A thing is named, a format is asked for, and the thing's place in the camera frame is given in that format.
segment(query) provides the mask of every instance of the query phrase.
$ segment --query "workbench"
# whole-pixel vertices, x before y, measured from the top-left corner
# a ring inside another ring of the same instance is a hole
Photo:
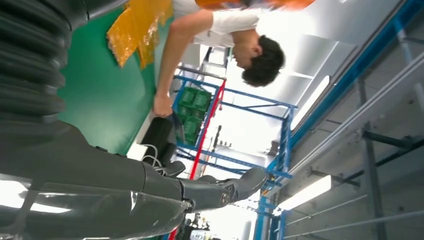
[[[137,54],[120,68],[108,48],[106,32],[122,12],[109,13],[73,34],[66,86],[58,91],[66,102],[59,118],[78,127],[88,142],[110,153],[126,154],[151,111],[164,42],[172,19],[160,27],[155,64],[140,69]]]

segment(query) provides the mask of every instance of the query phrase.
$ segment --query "white ceiling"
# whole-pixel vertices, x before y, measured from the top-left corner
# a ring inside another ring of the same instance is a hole
[[[406,29],[407,34],[416,38],[424,38],[424,15],[415,19],[415,21]],[[414,56],[424,52],[424,45],[410,44]],[[369,68],[366,74],[362,76],[365,80],[366,92],[368,98],[381,89],[390,81],[400,70],[406,66],[404,53],[399,47],[398,42],[394,42],[385,50],[378,60]],[[302,159],[321,141],[323,141],[330,132],[334,131],[339,125],[334,123],[345,121],[358,108],[358,91],[353,89],[338,105],[326,116],[330,121],[323,121],[314,130],[310,131],[303,142],[297,146],[292,155],[293,164]],[[424,137],[424,113],[422,112],[414,91],[399,99],[393,99],[393,107],[384,114],[375,115],[371,119],[372,132],[384,136],[402,139],[410,136],[412,139],[422,139]],[[393,153],[399,151],[397,147],[374,142],[375,158],[381,160]],[[381,185],[381,197],[383,201],[383,210],[386,216],[402,212],[399,207],[404,208],[405,212],[421,210],[423,207],[423,151],[421,147],[405,156],[397,158],[378,168],[378,176]],[[348,177],[364,169],[363,152],[360,146],[358,135],[351,135],[342,141],[337,147],[330,149],[324,156],[315,161],[311,167],[324,173],[332,175],[342,175]],[[299,172],[280,194],[280,201],[293,195],[304,187],[316,180],[316,177],[309,176],[306,170]],[[325,193],[316,199],[301,205],[298,211],[304,213],[316,213],[326,208],[333,207],[347,200],[352,200],[366,193],[365,179],[359,177],[355,179],[361,183],[360,188],[355,188],[348,184],[343,184],[336,189]],[[292,214],[288,222],[303,217],[300,214]],[[313,217],[311,220],[305,220],[296,224],[291,224],[286,228],[287,234],[296,234],[311,230],[323,229],[342,224],[348,224],[355,221],[362,221],[369,218],[367,213],[366,199],[355,203],[350,203],[338,209],[326,212],[320,216]],[[388,239],[423,239],[422,229],[423,220],[407,219],[387,223]],[[341,231],[334,231],[319,234],[320,237],[327,239],[338,239],[344,236],[346,240],[371,239],[370,228],[359,227],[349,228]]]
[[[257,31],[280,43],[286,55],[285,69],[272,84],[253,88],[241,81],[242,70],[230,63],[227,88],[301,108],[321,80],[333,75],[350,54],[367,41],[399,1],[347,0],[342,3],[339,0],[316,0],[303,11],[264,13]],[[311,77],[296,76],[293,72]],[[245,97],[234,99],[235,104],[242,106],[247,102]],[[278,107],[261,110],[279,116],[285,112]],[[275,132],[269,138],[261,138],[269,143],[278,137],[281,124],[278,120],[263,118],[263,127]],[[228,127],[249,129],[249,126],[246,121]]]

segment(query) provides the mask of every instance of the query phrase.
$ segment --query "dark hair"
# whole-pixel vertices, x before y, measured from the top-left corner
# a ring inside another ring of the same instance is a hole
[[[264,87],[274,81],[284,65],[284,53],[280,45],[265,35],[260,36],[262,54],[251,59],[251,66],[244,70],[244,82],[253,87]]]

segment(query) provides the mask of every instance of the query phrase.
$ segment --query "green crate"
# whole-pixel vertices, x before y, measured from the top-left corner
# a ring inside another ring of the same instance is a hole
[[[181,98],[179,99],[179,105],[191,106],[195,101],[196,96],[200,90],[192,87],[185,87],[182,91]]]
[[[197,109],[191,109],[190,116],[196,120],[203,121],[205,119],[206,112]]]
[[[190,117],[192,115],[192,109],[188,106],[178,105],[178,115],[184,118]]]
[[[184,123],[184,137],[185,139],[193,139],[199,135],[200,127],[202,126],[202,122],[193,118],[188,117]]]
[[[212,93],[208,91],[199,91],[194,98],[192,108],[202,112],[207,112],[211,103]]]
[[[184,143],[195,146],[199,138],[199,133],[202,126],[202,121],[199,121],[193,117],[188,117],[184,121]],[[177,135],[176,139],[179,142],[183,141],[182,136]]]

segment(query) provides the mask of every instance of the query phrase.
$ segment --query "robotic hand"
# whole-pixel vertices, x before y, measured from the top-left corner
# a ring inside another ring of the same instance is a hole
[[[265,183],[260,169],[224,181],[165,177],[57,119],[72,31],[125,2],[0,1],[0,239],[161,235],[185,213],[246,199]]]

